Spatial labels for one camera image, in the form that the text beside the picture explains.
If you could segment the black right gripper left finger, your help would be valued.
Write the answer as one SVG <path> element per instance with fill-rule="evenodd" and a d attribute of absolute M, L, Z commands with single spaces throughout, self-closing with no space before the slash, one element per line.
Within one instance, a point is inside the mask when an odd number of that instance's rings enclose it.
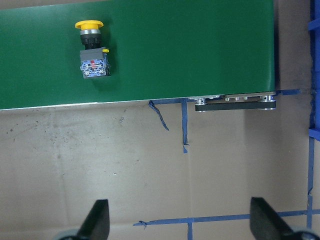
<path fill-rule="evenodd" d="M 110 213 L 107 199 L 98 199 L 75 235 L 76 240 L 107 240 L 110 233 Z"/>

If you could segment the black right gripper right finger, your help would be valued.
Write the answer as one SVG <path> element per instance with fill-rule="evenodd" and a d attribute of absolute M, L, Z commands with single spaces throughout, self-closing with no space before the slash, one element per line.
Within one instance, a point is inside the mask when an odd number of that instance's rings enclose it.
<path fill-rule="evenodd" d="M 262 197 L 250 200 L 249 227 L 256 240 L 296 240 L 295 232 Z"/>

